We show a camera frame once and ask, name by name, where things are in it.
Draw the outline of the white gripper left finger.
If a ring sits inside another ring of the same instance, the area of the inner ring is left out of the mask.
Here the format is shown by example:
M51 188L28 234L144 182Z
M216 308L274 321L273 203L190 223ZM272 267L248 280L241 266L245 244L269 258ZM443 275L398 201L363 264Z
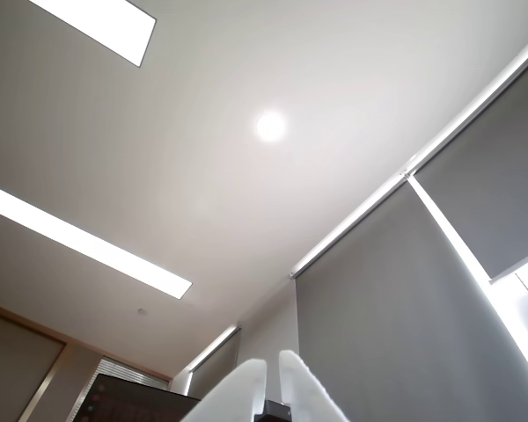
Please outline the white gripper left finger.
M268 366L250 359L226 375L185 417L185 422L254 421L265 406Z

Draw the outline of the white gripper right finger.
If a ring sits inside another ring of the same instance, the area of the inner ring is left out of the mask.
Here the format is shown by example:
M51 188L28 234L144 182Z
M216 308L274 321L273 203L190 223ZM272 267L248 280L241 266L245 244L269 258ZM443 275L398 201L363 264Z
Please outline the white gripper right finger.
M293 422L349 422L295 352L279 352L279 372L282 402L290 407Z

